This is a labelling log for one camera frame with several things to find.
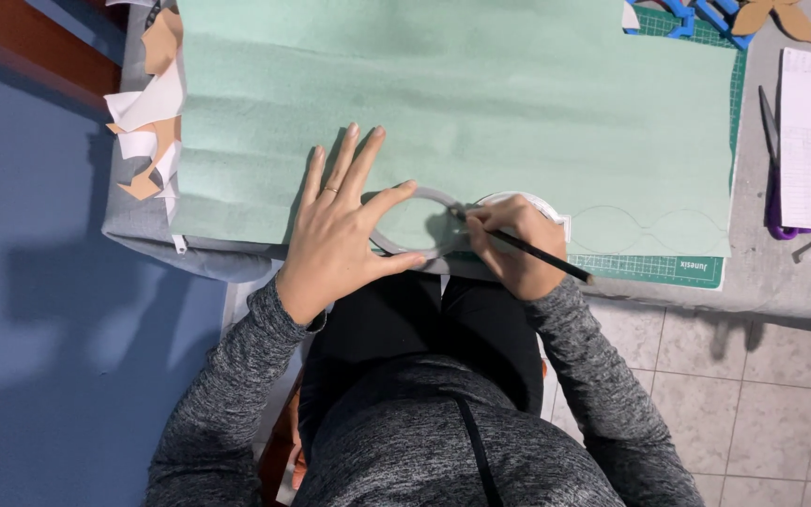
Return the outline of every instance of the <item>hand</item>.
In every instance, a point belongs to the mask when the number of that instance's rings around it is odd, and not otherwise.
[[[417,187],[409,180],[362,205],[365,179],[385,136],[383,127],[375,128],[353,160],[359,126],[351,123],[323,190],[325,153],[321,146],[314,148],[287,261],[276,279],[280,302],[298,324],[311,322],[327,305],[369,282],[424,263],[420,253],[380,257],[368,242],[380,217]]]
[[[564,260],[564,229],[524,197],[514,195],[492,205],[470,209],[466,215],[471,248],[516,298],[538,300],[565,278],[564,271],[533,255],[511,246],[507,246],[507,251],[499,250],[491,241],[492,236],[485,232],[511,228],[505,232]]]

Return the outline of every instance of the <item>woman's right hand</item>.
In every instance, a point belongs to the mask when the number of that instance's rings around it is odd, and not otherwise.
[[[549,220],[521,195],[467,213],[471,248],[516,298],[538,300],[549,294],[565,278],[565,272],[515,248],[501,252],[486,231],[506,227],[527,243],[565,259],[565,231]]]

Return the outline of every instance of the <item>green cutting mat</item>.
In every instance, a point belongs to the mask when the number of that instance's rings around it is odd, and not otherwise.
[[[681,20],[670,13],[635,6],[640,20],[641,35],[663,37]],[[734,49],[734,45],[722,38],[713,26],[696,20],[693,37],[682,37],[700,44]],[[737,153],[737,131],[740,125],[741,101],[743,98],[743,75],[746,73],[746,52],[738,52],[731,74],[731,153]],[[734,168],[730,172],[728,186],[734,180]],[[637,280],[639,282],[669,283],[698,289],[718,289],[722,284],[722,269],[725,259],[721,257],[659,257],[638,255],[569,255],[569,262],[590,271],[596,276]]]

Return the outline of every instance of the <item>scissors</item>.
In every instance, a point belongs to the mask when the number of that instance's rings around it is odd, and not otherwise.
[[[793,239],[796,235],[811,233],[811,229],[781,225],[780,134],[772,106],[769,105],[769,99],[765,97],[762,86],[759,86],[759,102],[762,108],[762,123],[765,125],[766,143],[769,144],[769,156],[772,159],[772,166],[769,167],[769,189],[765,196],[765,226],[775,239]]]

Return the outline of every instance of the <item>blue wall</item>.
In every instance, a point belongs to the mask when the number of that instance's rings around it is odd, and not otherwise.
[[[137,505],[225,284],[99,233],[107,118],[38,96],[0,79],[0,506]]]

